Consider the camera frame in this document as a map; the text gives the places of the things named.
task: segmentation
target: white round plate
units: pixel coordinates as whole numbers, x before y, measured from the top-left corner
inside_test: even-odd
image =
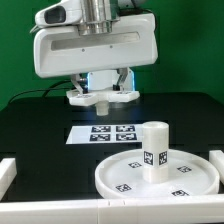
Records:
[[[95,171],[96,188],[104,198],[149,198],[217,194],[219,173],[207,160],[168,150],[169,180],[150,184],[143,179],[143,151],[122,152],[102,161]]]

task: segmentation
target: white cylinder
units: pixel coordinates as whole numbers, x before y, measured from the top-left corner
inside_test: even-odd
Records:
[[[109,102],[99,101],[96,103],[96,114],[97,116],[106,116],[109,114]]]
[[[146,122],[143,130],[143,178],[152,184],[168,180],[169,125]]]

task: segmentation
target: paper sheet with markers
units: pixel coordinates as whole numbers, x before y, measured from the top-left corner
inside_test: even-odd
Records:
[[[66,144],[128,143],[142,141],[141,124],[73,126]]]

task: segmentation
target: black tabletop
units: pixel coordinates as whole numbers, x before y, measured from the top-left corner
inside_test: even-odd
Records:
[[[66,145],[71,127],[147,121],[169,124],[172,149],[205,159],[209,150],[224,149],[224,105],[202,93],[144,94],[125,106],[112,105],[105,117],[97,117],[94,106],[70,106],[65,97],[13,101],[0,112],[0,159],[16,158],[18,174],[3,200],[100,198],[97,165],[141,143]]]

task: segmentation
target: green wall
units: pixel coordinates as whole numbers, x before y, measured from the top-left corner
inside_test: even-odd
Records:
[[[55,2],[1,2],[0,109],[16,93],[58,81],[35,75],[29,34],[35,13]],[[224,103],[224,0],[149,0],[144,6],[158,17],[159,60],[134,68],[137,89],[204,92]]]

